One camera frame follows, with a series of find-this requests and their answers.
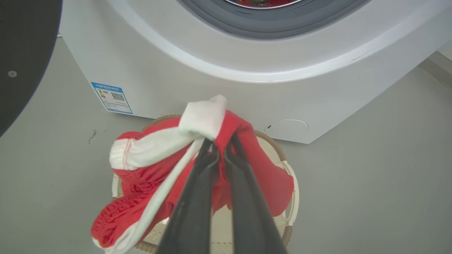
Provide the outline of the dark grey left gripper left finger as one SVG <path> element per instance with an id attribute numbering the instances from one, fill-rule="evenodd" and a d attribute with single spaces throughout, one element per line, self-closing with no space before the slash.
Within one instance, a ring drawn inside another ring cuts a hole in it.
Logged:
<path id="1" fill-rule="evenodd" d="M 205 139 L 160 240 L 158 254 L 210 253 L 213 188 L 219 178 L 219 159 L 217 147 Z"/>

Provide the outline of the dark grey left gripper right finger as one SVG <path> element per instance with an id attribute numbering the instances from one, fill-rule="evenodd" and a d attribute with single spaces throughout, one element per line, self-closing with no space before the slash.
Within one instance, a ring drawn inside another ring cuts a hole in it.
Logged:
<path id="1" fill-rule="evenodd" d="M 233 252 L 287 253 L 236 133 L 228 142 L 224 159 L 226 178 L 231 185 Z"/>

